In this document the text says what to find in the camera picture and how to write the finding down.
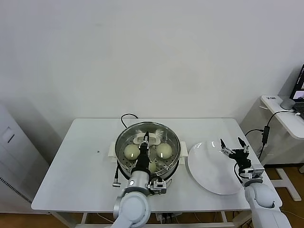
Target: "white wall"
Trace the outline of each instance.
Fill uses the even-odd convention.
[[[301,0],[2,0],[0,101],[48,161],[77,117],[241,122],[302,64],[303,8]]]

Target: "white side table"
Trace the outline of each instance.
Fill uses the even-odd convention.
[[[281,108],[281,102],[288,98],[288,96],[278,96],[278,95],[263,95],[261,96],[262,102],[266,107],[271,111],[271,113],[276,113],[279,111],[285,111]],[[274,116],[282,124],[282,126],[290,133],[290,135],[298,139],[299,143],[302,143],[301,140],[304,140],[304,122],[300,116],[295,116],[294,113],[278,113]],[[277,173],[281,177],[281,180],[271,180],[275,188],[287,188],[290,195],[294,201],[301,201],[301,197],[297,190],[295,189],[292,182],[289,180],[288,176],[283,169],[277,168]],[[304,166],[299,170],[301,173],[304,172]]]

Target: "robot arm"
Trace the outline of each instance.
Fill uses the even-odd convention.
[[[263,184],[264,167],[261,164],[251,164],[251,160],[247,158],[249,146],[240,138],[238,140],[243,149],[226,148],[221,140],[221,151],[238,164],[237,178],[245,187],[245,198],[251,208],[254,227],[291,228],[286,215],[276,204],[276,194]]]
[[[149,133],[147,132],[139,146],[140,154],[131,178],[122,195],[116,199],[113,216],[116,219],[112,228],[139,228],[146,224],[151,209],[147,196],[155,193],[166,193],[166,182],[161,178],[151,181],[149,171]]]

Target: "white table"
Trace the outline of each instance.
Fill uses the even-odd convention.
[[[240,147],[238,137],[248,143],[234,119],[125,119],[127,126],[142,121],[170,127],[180,141],[186,142],[188,151],[196,143],[219,141],[220,138],[230,148]],[[107,154],[111,142],[123,130],[120,119],[75,119],[33,200],[32,208],[51,211],[69,227],[75,224],[55,212],[113,212],[114,202],[122,188],[112,187],[116,165],[110,162]],[[252,149],[249,159],[259,163]],[[275,191],[266,173],[263,177],[264,183]],[[127,181],[122,175],[119,181],[122,187],[126,186]],[[148,199],[152,212],[250,210],[244,190],[229,196],[211,193],[196,183],[185,165],[178,166],[165,195]]]
[[[288,96],[278,96],[278,95],[263,95],[261,96],[262,102],[266,105],[266,107],[271,111],[271,113],[285,111],[285,109],[281,108],[280,104],[284,99],[289,98]],[[301,140],[304,140],[304,120],[300,116],[295,116],[294,113],[278,113],[274,116],[278,121],[282,124],[282,126],[290,133],[290,135],[299,140],[299,143],[302,143]],[[289,180],[288,176],[284,172],[283,169],[276,169],[281,180],[272,180],[272,184],[276,188],[287,188],[290,195],[294,199],[294,201],[301,201],[301,197],[297,190],[295,189],[292,182]],[[304,166],[300,168],[300,172],[304,172]]]

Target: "table leg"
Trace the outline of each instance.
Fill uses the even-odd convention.
[[[84,213],[81,219],[81,224],[85,224],[87,219],[87,213]]]
[[[292,182],[289,180],[288,176],[286,175],[285,171],[283,169],[275,169],[277,173],[279,174],[281,180],[271,180],[271,183],[275,188],[287,188],[289,191],[289,194],[294,199],[294,201],[301,201],[301,197],[297,190],[295,189]]]
[[[235,216],[232,220],[235,227],[239,227],[243,225],[245,222],[249,221],[251,219],[251,211],[245,210],[239,213],[237,216]]]
[[[304,173],[304,166],[299,169],[300,173]]]
[[[77,222],[68,213],[52,211],[51,214],[69,228],[74,228],[77,224]]]

